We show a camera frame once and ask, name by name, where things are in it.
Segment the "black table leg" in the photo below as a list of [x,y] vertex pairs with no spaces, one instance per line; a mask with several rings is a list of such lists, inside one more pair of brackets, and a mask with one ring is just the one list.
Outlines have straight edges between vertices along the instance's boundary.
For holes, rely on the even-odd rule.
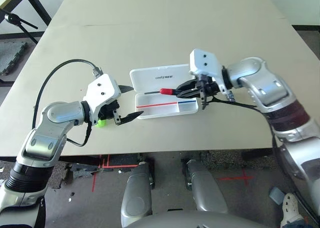
[[44,23],[48,26],[51,22],[51,17],[46,12],[45,8],[42,6],[39,0],[29,0],[33,8],[36,10],[36,12],[39,14],[39,16],[42,18]]
[[14,81],[3,81],[0,79],[0,87],[12,87],[14,83]]

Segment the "floor mat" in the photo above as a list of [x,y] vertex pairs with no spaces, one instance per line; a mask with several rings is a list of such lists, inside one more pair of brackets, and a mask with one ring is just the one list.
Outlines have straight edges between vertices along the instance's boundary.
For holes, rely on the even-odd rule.
[[0,43],[0,75],[7,75],[13,69],[27,46],[25,42]]

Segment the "metal stand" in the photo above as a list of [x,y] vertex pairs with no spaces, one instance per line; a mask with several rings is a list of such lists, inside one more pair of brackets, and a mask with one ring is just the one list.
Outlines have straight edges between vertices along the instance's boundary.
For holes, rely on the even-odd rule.
[[6,11],[6,10],[3,10],[3,9],[1,9],[1,10],[2,10],[3,12],[5,12],[4,19],[5,19],[8,23],[13,24],[13,25],[19,27],[35,44],[38,43],[38,41],[22,26],[21,23],[25,23],[25,24],[29,25],[30,27],[33,27],[34,29],[38,29],[37,26],[35,26],[35,25],[33,25],[33,24],[31,24],[31,23],[29,23],[29,22],[27,22],[27,21],[19,18],[19,16],[16,15],[16,14],[10,13],[10,12],[8,12],[8,11]]

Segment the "gray floor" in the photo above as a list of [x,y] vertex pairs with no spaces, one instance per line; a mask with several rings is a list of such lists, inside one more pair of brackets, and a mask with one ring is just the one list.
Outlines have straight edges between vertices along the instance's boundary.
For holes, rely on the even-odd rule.
[[[298,33],[320,58],[319,32]],[[20,61],[15,72],[0,77],[3,80],[14,80],[17,77],[34,48],[28,39],[16,41],[21,40],[29,42],[28,53]],[[0,88],[0,104],[8,91],[9,88]],[[185,188],[180,159],[197,158],[197,153],[162,152],[150,153],[148,156],[156,160],[156,186],[152,191],[153,212],[163,212],[172,208],[195,209],[192,193]],[[282,175],[278,169],[246,169],[245,172],[247,176],[253,176],[247,185],[243,180],[218,180],[230,212],[268,226],[278,227],[282,219],[282,209],[270,200],[268,193],[273,186],[288,191]],[[120,227],[120,207],[129,174],[119,174],[117,171],[98,173],[94,192],[92,192],[93,177],[78,178],[71,184],[62,185],[61,189],[49,188],[46,194],[46,227]],[[240,168],[215,170],[212,174],[215,178],[235,177],[242,176],[243,171]]]
[[[6,39],[6,40],[0,40],[0,42],[27,42],[28,43],[28,47],[27,47],[26,51],[24,52],[24,55],[22,56],[22,58],[20,58],[19,62],[17,63],[17,65],[15,66],[13,71],[11,73],[9,73],[8,75],[0,76],[0,79],[2,79],[3,81],[14,81],[14,80],[16,80],[16,78],[19,75],[20,71],[24,67],[26,61],[28,60],[30,54],[32,53],[32,51],[34,50],[36,45],[29,38],[25,38],[25,39]],[[9,90],[10,90],[10,88],[0,87],[0,105],[4,101],[4,99],[7,96]]]

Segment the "silver robot arm segment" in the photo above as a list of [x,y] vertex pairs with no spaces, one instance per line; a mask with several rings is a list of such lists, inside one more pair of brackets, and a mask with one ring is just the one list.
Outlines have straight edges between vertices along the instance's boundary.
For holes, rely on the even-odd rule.
[[10,177],[0,188],[0,226],[44,227],[48,179],[67,141],[68,131],[84,120],[80,102],[52,103],[42,110],[39,125],[28,134]]
[[117,98],[133,88],[118,86],[101,70],[95,70],[93,74],[96,79],[88,85],[82,102],[56,102],[42,110],[39,125],[28,134],[8,180],[0,188],[0,227],[14,224],[45,226],[47,183],[67,142],[67,133],[74,126],[88,123],[85,144],[91,126],[99,119],[113,118],[120,125],[142,113],[134,112],[121,118],[117,113],[120,107]]
[[320,127],[308,116],[285,81],[270,72],[266,61],[251,57],[227,68],[235,88],[246,87],[276,137],[291,173],[304,179],[320,215]]

